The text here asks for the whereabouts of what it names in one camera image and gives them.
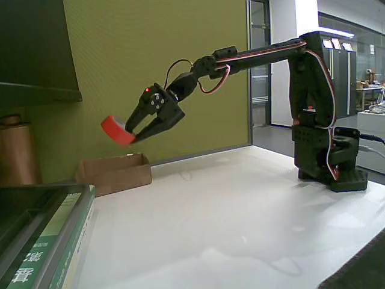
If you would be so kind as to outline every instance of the cardboard box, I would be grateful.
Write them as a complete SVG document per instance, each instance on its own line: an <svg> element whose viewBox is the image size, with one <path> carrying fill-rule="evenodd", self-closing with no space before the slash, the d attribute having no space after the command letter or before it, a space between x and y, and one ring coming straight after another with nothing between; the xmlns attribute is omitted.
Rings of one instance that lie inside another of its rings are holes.
<svg viewBox="0 0 385 289"><path fill-rule="evenodd" d="M82 161L75 179L95 185L96 197L151 184L151 168L143 154Z"/></svg>
<svg viewBox="0 0 385 289"><path fill-rule="evenodd" d="M357 89L363 89L364 82L357 81L356 84L357 84Z"/></svg>

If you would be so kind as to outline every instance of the white tabletop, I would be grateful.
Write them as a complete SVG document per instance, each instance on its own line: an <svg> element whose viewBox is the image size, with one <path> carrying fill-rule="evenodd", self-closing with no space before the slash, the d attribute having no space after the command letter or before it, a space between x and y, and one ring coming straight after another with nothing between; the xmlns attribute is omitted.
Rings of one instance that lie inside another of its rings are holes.
<svg viewBox="0 0 385 289"><path fill-rule="evenodd" d="M78 288L316 288L385 227L385 187L333 193L249 146L95 201Z"/></svg>
<svg viewBox="0 0 385 289"><path fill-rule="evenodd" d="M358 92L366 92L368 90L378 90L378 89L385 89L384 86L379 86L379 87L368 87L366 89L356 89Z"/></svg>

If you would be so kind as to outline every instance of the copper roll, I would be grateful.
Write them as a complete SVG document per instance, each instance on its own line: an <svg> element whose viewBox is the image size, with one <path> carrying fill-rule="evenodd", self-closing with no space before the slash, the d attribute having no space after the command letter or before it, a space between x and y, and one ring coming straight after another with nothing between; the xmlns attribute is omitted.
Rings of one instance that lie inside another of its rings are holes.
<svg viewBox="0 0 385 289"><path fill-rule="evenodd" d="M29 123L20 123L19 116L0 119L0 185L40 183Z"/></svg>

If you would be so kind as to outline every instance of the red object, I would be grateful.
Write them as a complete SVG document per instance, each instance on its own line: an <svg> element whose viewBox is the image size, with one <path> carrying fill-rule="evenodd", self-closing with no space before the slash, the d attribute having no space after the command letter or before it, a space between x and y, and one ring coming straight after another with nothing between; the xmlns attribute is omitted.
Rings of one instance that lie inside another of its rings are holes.
<svg viewBox="0 0 385 289"><path fill-rule="evenodd" d="M125 130L125 123L113 116L108 116L102 122L102 128L116 143L126 146L135 141L135 135Z"/></svg>

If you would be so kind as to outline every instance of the olive green wall panel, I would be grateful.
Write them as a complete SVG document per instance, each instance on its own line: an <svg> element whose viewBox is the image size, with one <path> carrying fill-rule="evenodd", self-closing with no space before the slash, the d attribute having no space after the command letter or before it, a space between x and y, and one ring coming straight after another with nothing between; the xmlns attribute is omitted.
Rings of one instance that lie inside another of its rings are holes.
<svg viewBox="0 0 385 289"><path fill-rule="evenodd" d="M154 162L247 144L246 72L214 95L197 89L180 103L177 126L135 145L121 148L100 127L110 114L126 120L173 61L245 50L245 1L64 0L64 8L83 102L26 109L46 182L72 178L81 159L142 152ZM187 69L180 64L171 78Z"/></svg>

